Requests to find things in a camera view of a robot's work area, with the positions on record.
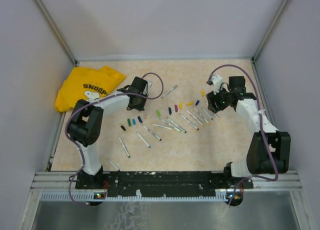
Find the grey ended pen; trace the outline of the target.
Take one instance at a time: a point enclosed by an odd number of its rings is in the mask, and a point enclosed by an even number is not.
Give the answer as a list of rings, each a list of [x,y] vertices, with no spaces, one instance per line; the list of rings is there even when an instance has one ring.
[[[202,112],[199,111],[195,106],[193,106],[193,108],[194,108],[194,110],[204,119],[204,121],[205,121],[208,125],[210,125],[209,120],[202,114]]]

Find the light green pen cap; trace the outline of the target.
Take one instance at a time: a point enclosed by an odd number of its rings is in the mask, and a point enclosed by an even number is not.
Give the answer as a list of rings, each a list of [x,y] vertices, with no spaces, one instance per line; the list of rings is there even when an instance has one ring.
[[[161,117],[161,113],[160,113],[159,110],[156,110],[156,114],[157,114],[157,116],[158,116],[159,118]]]

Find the light green capped pen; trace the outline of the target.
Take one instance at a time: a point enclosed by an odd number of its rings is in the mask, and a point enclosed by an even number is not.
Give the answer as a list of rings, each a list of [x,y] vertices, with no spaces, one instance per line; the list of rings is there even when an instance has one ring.
[[[158,127],[158,128],[162,128],[162,129],[166,129],[166,130],[172,130],[171,127],[167,127],[164,125],[160,125],[160,124],[156,124],[156,123],[152,123],[153,126]]]

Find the grey capped pen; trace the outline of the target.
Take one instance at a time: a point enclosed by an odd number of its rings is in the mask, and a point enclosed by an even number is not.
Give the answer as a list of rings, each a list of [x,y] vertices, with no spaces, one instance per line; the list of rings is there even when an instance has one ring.
[[[178,85],[174,85],[171,89],[169,89],[166,93],[164,93],[161,98],[165,98],[167,95],[169,95],[172,91],[174,91],[176,88],[178,87]]]

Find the black capped pen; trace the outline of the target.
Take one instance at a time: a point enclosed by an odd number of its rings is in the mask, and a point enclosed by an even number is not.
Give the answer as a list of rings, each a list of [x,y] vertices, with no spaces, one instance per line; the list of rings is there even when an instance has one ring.
[[[117,171],[120,171],[120,168],[110,159],[107,159],[108,162],[117,170]]]

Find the navy capped pen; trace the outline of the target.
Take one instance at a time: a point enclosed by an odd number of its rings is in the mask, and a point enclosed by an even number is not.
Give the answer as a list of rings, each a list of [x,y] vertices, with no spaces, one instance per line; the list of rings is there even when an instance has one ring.
[[[213,116],[204,107],[202,107],[202,110],[211,120],[213,120]]]

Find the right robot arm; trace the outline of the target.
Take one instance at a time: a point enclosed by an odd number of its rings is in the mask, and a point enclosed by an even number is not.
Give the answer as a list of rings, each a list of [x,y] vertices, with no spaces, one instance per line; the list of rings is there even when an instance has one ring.
[[[289,169],[291,136],[279,131],[258,105],[258,97],[246,90],[244,76],[231,76],[226,87],[223,78],[214,74],[207,82],[213,90],[206,94],[208,110],[218,113],[228,107],[243,119],[252,133],[245,159],[227,164],[223,182],[235,188],[241,177],[261,174],[284,174]]]

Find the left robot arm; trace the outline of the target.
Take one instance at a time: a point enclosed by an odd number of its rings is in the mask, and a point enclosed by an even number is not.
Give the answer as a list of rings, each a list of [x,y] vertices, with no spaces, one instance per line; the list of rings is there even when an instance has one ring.
[[[107,180],[98,156],[98,140],[103,118],[122,109],[143,111],[152,82],[135,77],[130,85],[114,94],[89,102],[78,100],[65,125],[66,137],[75,144],[81,167],[75,175],[77,189],[101,189]]]

